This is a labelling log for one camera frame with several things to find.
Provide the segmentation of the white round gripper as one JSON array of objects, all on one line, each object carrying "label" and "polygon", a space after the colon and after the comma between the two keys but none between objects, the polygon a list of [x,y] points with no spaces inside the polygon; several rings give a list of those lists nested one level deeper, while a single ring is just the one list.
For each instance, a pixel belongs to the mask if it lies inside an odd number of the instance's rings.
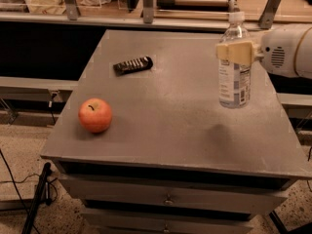
[{"label": "white round gripper", "polygon": [[259,60],[271,74],[301,77],[303,39],[303,29],[277,28],[261,37],[260,46],[251,40],[219,43],[215,46],[216,57],[247,66]]}]

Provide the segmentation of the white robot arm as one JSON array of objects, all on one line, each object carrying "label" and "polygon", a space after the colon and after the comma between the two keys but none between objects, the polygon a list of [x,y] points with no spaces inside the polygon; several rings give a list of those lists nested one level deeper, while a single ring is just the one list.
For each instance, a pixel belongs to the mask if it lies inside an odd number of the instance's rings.
[{"label": "white robot arm", "polygon": [[312,25],[287,24],[215,47],[218,59],[251,65],[258,61],[270,74],[312,79]]}]

